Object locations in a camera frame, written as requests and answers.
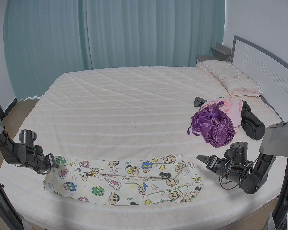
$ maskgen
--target yellow star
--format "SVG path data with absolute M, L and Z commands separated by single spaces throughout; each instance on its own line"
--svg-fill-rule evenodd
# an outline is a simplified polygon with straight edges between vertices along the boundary
M 151 204 L 152 202 L 150 200 L 146 200 L 145 204 Z

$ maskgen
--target white headboard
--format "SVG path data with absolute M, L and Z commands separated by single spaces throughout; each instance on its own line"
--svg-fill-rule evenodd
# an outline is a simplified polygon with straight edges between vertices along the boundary
M 261 86 L 263 101 L 283 121 L 288 121 L 288 64 L 271 52 L 234 36 L 230 60 L 238 69 Z

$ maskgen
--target floor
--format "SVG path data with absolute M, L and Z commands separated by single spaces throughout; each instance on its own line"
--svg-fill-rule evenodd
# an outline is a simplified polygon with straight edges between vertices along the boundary
M 37 98 L 27 99 L 25 101 L 21 100 L 14 106 L 14 108 L 10 111 L 8 116 L 3 119 L 2 122 L 4 123 L 5 130 L 9 133 L 9 136 L 11 136 L 12 138 L 15 137 L 24 119 L 28 116 L 28 114 L 34 108 L 37 102 L 38 102 Z M 0 167 L 2 162 L 3 158 L 2 155 L 0 154 Z M 269 214 L 273 211 L 276 203 L 277 198 L 270 201 L 269 203 L 258 209 L 256 212 L 232 224 L 229 224 L 222 228 L 218 228 L 216 230 L 250 230 L 250 229 L 261 230 L 264 227 Z M 32 223 L 30 223 L 30 225 L 36 230 L 43 230 L 42 228 Z M 1 218 L 0 218 L 0 229 L 9 230 L 9 228 Z

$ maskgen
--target teal curtain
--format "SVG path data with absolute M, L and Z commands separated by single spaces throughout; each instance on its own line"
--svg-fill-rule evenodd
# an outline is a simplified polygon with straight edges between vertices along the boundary
M 7 68 L 17 99 L 41 96 L 65 72 L 194 67 L 222 43 L 225 0 L 8 0 Z

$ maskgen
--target white wall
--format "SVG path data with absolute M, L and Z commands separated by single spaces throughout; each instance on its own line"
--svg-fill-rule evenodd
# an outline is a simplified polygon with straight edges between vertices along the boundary
M 226 0 L 223 45 L 237 35 L 288 63 L 288 0 Z
M 0 105 L 5 111 L 15 99 L 4 55 L 3 23 L 7 0 L 0 0 Z

